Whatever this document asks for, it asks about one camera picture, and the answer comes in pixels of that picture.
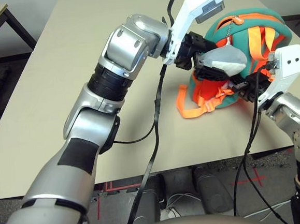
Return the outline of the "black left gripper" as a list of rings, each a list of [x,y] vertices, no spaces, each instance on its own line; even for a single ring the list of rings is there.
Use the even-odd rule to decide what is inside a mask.
[[[214,42],[205,39],[202,35],[195,32],[189,32],[184,36],[181,42],[174,63],[177,68],[184,70],[190,70],[194,64],[195,77],[199,80],[210,80],[214,82],[228,80],[230,77],[224,70],[205,67],[203,63],[202,53],[206,53],[215,48],[217,48],[217,45]]]

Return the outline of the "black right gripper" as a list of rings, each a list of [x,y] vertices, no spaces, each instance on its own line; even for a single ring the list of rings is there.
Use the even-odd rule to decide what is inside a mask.
[[[258,96],[260,96],[267,90],[271,84],[269,79],[270,77],[262,72],[259,74],[255,72],[251,75],[248,75],[246,78],[243,78],[240,74],[230,77],[230,81],[235,84],[232,87],[232,91],[239,92],[239,97],[249,102],[255,101],[256,93]]]

